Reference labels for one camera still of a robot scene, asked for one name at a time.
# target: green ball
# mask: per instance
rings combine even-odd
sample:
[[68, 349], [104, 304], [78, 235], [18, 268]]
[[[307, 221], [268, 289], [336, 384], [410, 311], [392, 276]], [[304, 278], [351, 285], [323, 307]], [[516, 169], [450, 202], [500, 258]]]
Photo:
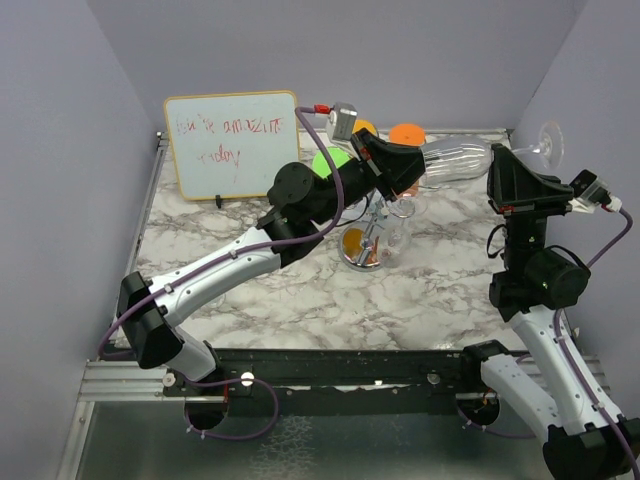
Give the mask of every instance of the green ball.
[[[329, 147], [329, 155], [331, 155], [331, 159], [333, 163], [336, 164], [336, 167], [340, 168], [342, 165], [347, 163], [351, 157], [344, 150], [338, 147]], [[329, 168], [329, 164], [327, 160], [324, 158], [322, 152], [318, 152], [315, 157], [313, 157], [313, 163], [311, 164], [312, 170], [321, 178], [327, 178], [331, 175], [331, 169]]]

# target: screw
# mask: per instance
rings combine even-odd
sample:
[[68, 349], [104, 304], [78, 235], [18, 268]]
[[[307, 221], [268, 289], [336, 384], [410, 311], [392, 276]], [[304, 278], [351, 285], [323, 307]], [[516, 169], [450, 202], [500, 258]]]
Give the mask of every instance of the screw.
[[431, 385], [437, 385], [440, 383], [440, 375], [438, 375], [437, 373], [428, 373], [427, 380]]
[[162, 384], [165, 387], [173, 387], [176, 383], [176, 376], [173, 373], [167, 373], [164, 377], [162, 377]]
[[253, 384], [251, 380], [253, 380], [255, 377], [251, 372], [244, 372], [242, 375], [240, 375], [240, 378], [245, 380], [244, 382], [240, 382], [243, 387], [250, 387]]

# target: whiteboard frame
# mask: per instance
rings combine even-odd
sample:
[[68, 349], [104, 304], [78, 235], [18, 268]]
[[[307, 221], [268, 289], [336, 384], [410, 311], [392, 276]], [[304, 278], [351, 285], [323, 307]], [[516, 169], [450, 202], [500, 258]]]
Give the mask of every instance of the whiteboard frame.
[[[274, 93], [288, 93], [293, 97], [293, 104], [295, 106], [294, 108], [298, 107], [298, 97], [296, 97], [296, 94], [293, 93], [291, 90], [264, 90], [259, 92], [211, 93], [206, 95], [180, 95], [176, 97], [169, 97], [164, 101], [164, 104], [162, 106], [163, 107], [162, 109], [164, 110], [164, 121], [167, 124], [167, 132], [169, 133], [169, 145], [171, 145], [171, 154], [173, 155], [173, 168], [175, 168], [176, 170], [176, 178], [178, 180], [178, 189], [180, 190], [180, 195], [182, 195], [182, 198], [188, 201], [193, 201], [193, 202], [202, 201], [202, 200], [215, 200], [216, 198], [222, 198], [222, 199], [259, 198], [259, 197], [266, 197], [267, 192], [256, 193], [256, 194], [249, 193], [249, 194], [242, 194], [242, 195], [220, 195], [220, 196], [213, 196], [213, 197], [187, 197], [184, 194], [184, 191], [182, 190], [182, 184], [180, 183], [180, 173], [178, 172], [178, 162], [176, 162], [176, 152], [173, 149], [173, 139], [171, 136], [171, 125], [169, 122], [169, 115], [167, 114], [167, 104], [172, 100], [186, 100], [186, 99], [194, 99], [194, 98], [215, 98], [215, 97], [245, 97], [249, 95], [271, 95]], [[296, 142], [298, 142], [298, 162], [301, 161], [300, 157], [302, 155], [302, 152], [300, 150], [299, 123], [300, 122], [296, 117], [296, 132], [298, 132], [298, 134], [296, 135]]]

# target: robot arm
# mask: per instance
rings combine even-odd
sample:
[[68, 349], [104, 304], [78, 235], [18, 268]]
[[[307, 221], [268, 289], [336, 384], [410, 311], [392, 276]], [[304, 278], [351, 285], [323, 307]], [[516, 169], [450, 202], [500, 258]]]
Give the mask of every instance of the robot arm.
[[[493, 145], [492, 150], [489, 203], [504, 216], [507, 234], [505, 271], [493, 276], [489, 298], [527, 346], [551, 395], [499, 344], [465, 350], [480, 364], [482, 382], [533, 430], [554, 477], [609, 478], [624, 473], [633, 453], [625, 452], [621, 440], [640, 450], [640, 420], [626, 419], [600, 388], [555, 313], [577, 303], [590, 271], [566, 249], [545, 247], [549, 216], [564, 215], [572, 205], [584, 211], [596, 204], [608, 207], [615, 197], [590, 172], [563, 185], [555, 177], [533, 173], [505, 147]], [[573, 262], [555, 249], [564, 250]]]
[[[406, 190], [424, 174], [422, 151], [384, 142], [364, 129], [351, 136], [349, 128], [352, 129], [353, 122], [351, 127], [345, 126], [342, 119], [351, 116], [354, 110], [345, 105], [337, 105], [329, 120], [339, 123], [331, 140], [339, 141], [348, 130], [351, 149], [357, 153], [339, 169], [344, 205], [360, 201], [373, 189], [386, 200], [395, 200], [395, 192]], [[145, 303], [122, 322], [141, 368], [164, 364], [192, 381], [213, 372], [216, 361], [212, 349], [179, 325], [237, 285], [305, 257], [323, 239], [316, 224], [329, 221], [338, 207], [333, 176], [320, 178], [298, 162], [280, 169], [267, 197], [273, 208], [258, 220], [256, 227], [220, 250], [149, 281], [139, 272], [122, 281], [119, 317], [130, 313], [141, 301]], [[302, 237], [311, 239], [303, 243], [295, 241]], [[177, 282], [185, 276], [186, 281]]]

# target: whiteboard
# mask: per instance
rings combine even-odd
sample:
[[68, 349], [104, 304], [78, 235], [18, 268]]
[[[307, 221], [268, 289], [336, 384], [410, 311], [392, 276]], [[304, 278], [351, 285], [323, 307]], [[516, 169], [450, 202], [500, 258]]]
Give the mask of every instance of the whiteboard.
[[299, 161], [296, 97], [289, 91], [171, 97], [164, 103], [182, 196], [266, 195]]

